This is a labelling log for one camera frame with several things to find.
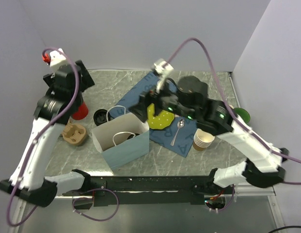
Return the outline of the blue white paper bag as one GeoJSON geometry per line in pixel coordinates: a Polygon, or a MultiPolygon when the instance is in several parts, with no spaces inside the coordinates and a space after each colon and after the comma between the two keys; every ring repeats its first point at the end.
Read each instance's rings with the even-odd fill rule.
{"type": "Polygon", "coordinates": [[[96,150],[102,155],[111,170],[128,164],[149,152],[149,126],[134,114],[124,113],[111,121],[92,129],[92,139],[96,150]],[[130,134],[140,135],[127,140],[130,134]]]}

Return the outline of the stack of brown paper cups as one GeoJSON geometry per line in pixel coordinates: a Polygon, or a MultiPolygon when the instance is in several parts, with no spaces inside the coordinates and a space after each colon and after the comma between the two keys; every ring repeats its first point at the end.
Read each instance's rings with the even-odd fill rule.
{"type": "Polygon", "coordinates": [[[197,151],[206,150],[214,141],[215,136],[210,133],[197,129],[193,138],[193,148],[197,151]]]}

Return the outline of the black cup lid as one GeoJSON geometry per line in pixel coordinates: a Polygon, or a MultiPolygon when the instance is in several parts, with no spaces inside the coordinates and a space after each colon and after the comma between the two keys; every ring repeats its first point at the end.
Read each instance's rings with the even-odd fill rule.
{"type": "Polygon", "coordinates": [[[138,135],[140,135],[140,134],[139,134],[139,133],[136,133],[136,134],[130,134],[130,135],[128,136],[127,140],[132,139],[132,138],[134,138],[134,137],[136,137],[136,136],[138,136],[138,135]]]}

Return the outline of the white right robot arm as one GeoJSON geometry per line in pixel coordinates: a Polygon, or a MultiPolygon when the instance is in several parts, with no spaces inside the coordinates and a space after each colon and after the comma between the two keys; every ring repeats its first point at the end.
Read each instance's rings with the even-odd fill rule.
{"type": "Polygon", "coordinates": [[[141,122],[148,120],[147,108],[153,104],[155,116],[165,110],[194,120],[198,129],[226,141],[246,156],[245,161],[234,166],[212,169],[201,185],[203,191],[216,194],[243,182],[267,188],[284,181],[285,169],[279,154],[286,149],[275,148],[256,135],[223,101],[208,98],[206,83],[195,76],[185,76],[178,81],[176,92],[169,89],[166,80],[158,84],[163,88],[153,86],[142,92],[137,104],[129,107],[141,122]]]}

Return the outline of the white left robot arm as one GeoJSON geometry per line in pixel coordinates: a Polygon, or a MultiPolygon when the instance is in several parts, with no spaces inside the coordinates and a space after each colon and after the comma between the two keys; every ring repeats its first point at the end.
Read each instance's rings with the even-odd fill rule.
{"type": "Polygon", "coordinates": [[[69,118],[83,103],[82,93],[95,83],[81,60],[75,62],[79,75],[79,89],[72,106],[43,134],[40,131],[55,118],[70,102],[75,91],[75,74],[69,64],[61,65],[54,74],[43,77],[49,86],[46,94],[38,101],[34,111],[32,132],[26,146],[31,154],[26,166],[26,153],[9,179],[0,181],[0,190],[18,196],[31,204],[47,207],[56,195],[75,190],[86,195],[91,190],[91,176],[79,169],[53,177],[46,177],[45,171],[58,137],[69,118]]]}

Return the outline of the red straw holder cup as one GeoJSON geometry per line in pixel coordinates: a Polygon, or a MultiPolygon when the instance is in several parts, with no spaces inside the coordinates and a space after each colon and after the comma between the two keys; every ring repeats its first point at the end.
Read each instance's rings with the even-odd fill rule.
{"type": "Polygon", "coordinates": [[[74,120],[82,120],[87,117],[89,113],[88,107],[85,102],[83,102],[78,110],[71,116],[74,120]]]}

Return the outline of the stack of black lids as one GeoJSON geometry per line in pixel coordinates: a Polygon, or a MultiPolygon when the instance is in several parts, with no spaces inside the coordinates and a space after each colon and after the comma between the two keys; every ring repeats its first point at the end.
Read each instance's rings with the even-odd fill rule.
{"type": "Polygon", "coordinates": [[[106,109],[98,109],[97,111],[95,111],[93,115],[93,120],[96,126],[104,124],[110,121],[110,119],[111,119],[110,113],[107,113],[106,109]]]}

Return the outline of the silver spoon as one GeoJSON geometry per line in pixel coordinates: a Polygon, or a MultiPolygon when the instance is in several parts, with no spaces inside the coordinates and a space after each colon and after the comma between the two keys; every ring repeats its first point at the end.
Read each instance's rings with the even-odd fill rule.
{"type": "Polygon", "coordinates": [[[176,133],[170,143],[171,146],[174,146],[175,144],[175,141],[176,141],[176,138],[177,138],[177,135],[178,135],[178,132],[181,128],[183,128],[185,126],[185,120],[184,119],[180,119],[177,123],[177,130],[176,130],[176,133]]]}

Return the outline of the blue letter print cloth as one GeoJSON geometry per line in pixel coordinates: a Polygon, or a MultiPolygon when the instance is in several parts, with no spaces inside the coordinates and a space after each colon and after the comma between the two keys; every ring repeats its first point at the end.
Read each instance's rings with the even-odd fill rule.
{"type": "MultiPolygon", "coordinates": [[[[148,72],[139,82],[137,82],[136,85],[134,85],[123,97],[121,97],[116,105],[128,108],[136,104],[139,100],[139,94],[156,85],[157,81],[158,78],[152,72],[148,72]]],[[[192,147],[194,134],[197,128],[195,121],[186,118],[185,126],[179,130],[175,144],[174,146],[171,146],[170,143],[176,133],[177,122],[180,119],[180,117],[177,117],[173,120],[169,127],[163,130],[150,129],[149,137],[150,140],[185,158],[192,147]]]]}

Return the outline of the brown pulp cup carrier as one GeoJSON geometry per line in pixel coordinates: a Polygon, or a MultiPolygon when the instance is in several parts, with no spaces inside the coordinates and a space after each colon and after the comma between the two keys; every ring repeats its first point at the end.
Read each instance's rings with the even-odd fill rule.
{"type": "Polygon", "coordinates": [[[70,120],[66,124],[61,135],[64,141],[76,147],[83,144],[88,137],[85,127],[77,123],[72,123],[70,120]]]}

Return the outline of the floral cream mug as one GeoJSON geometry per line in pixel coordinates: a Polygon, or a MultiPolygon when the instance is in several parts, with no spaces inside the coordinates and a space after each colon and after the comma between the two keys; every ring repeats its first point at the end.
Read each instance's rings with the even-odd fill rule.
{"type": "Polygon", "coordinates": [[[250,114],[245,109],[239,108],[239,107],[235,108],[232,105],[230,105],[230,107],[232,108],[233,112],[236,115],[240,116],[246,124],[248,124],[250,122],[251,116],[250,116],[250,114]]]}

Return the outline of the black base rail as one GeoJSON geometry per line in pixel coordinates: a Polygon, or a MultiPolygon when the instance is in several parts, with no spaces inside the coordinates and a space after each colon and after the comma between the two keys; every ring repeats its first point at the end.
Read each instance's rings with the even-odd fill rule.
{"type": "Polygon", "coordinates": [[[92,197],[94,206],[116,204],[113,191],[120,204],[170,204],[190,203],[203,205],[205,196],[221,192],[232,194],[231,185],[226,188],[211,184],[208,176],[92,176],[87,189],[73,190],[65,197],[92,197]]]}

